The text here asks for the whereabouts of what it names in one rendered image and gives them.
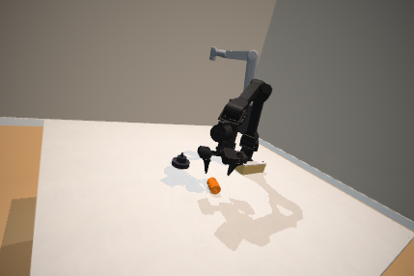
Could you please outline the orange knob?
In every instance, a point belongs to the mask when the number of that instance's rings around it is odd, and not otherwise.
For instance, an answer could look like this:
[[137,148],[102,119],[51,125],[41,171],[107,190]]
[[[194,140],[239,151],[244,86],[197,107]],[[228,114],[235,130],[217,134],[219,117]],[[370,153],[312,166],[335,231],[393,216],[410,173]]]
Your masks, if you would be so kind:
[[221,187],[218,184],[216,178],[209,178],[207,180],[207,185],[212,194],[218,194],[221,191]]

